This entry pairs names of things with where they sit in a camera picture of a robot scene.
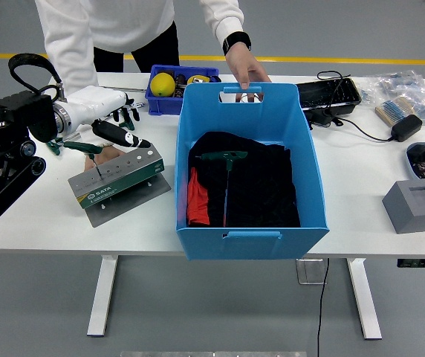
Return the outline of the person's left hand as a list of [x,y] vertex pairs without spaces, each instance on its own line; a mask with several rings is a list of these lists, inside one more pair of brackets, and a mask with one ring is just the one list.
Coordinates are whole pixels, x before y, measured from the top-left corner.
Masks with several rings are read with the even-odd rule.
[[271,82],[262,64],[243,42],[232,45],[225,55],[225,59],[241,89],[249,89],[251,82]]

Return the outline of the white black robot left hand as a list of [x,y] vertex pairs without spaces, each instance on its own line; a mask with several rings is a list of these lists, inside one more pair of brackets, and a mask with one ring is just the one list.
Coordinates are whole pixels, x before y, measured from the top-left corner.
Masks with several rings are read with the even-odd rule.
[[[88,86],[67,96],[67,99],[56,102],[58,133],[66,138],[79,126],[87,125],[95,136],[110,144],[122,147],[149,148],[151,143],[141,139],[127,130],[125,126],[132,120],[139,121],[137,105],[123,91],[98,86]],[[108,122],[124,120],[125,126]]]

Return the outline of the person's right hand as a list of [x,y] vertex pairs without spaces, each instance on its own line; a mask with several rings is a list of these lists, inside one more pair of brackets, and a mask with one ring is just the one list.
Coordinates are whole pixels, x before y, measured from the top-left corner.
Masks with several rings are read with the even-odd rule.
[[104,164],[111,159],[125,154],[126,153],[124,151],[116,148],[115,146],[103,147],[103,150],[100,154],[94,155],[94,160],[90,159],[88,156],[85,157],[84,171],[95,168],[95,164]]

